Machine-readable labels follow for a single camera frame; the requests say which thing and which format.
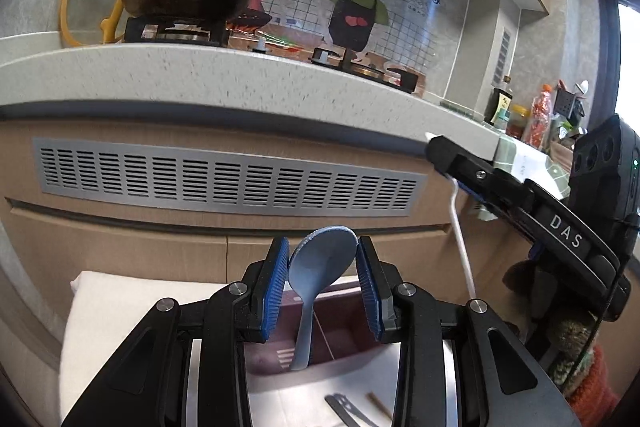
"drain vent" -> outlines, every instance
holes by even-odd
[[[33,139],[43,192],[273,216],[407,216],[426,175],[250,154]]]

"window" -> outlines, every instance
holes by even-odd
[[[620,14],[620,79],[616,113],[640,134],[640,12],[618,4]]]
[[[589,128],[615,112],[640,134],[640,0],[599,0],[600,57]]]

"cartoon boy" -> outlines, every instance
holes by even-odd
[[[361,52],[369,41],[373,25],[389,24],[388,12],[380,0],[328,1],[334,4],[334,10],[327,27],[329,35],[325,36],[325,40],[332,41],[336,46]]]

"plastic spoon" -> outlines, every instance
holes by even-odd
[[[307,235],[289,261],[289,284],[302,299],[302,317],[296,349],[289,366],[292,371],[309,365],[314,300],[351,265],[358,238],[347,227],[325,227]]]
[[[575,87],[577,87],[582,94],[587,94],[587,91],[589,90],[589,81],[583,80],[580,84],[575,84]]]

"white countertop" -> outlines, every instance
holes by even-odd
[[[420,142],[425,132],[443,134],[488,159],[498,143],[496,133],[438,105],[286,58],[207,46],[115,44],[0,59],[0,107],[115,100],[250,110]]]

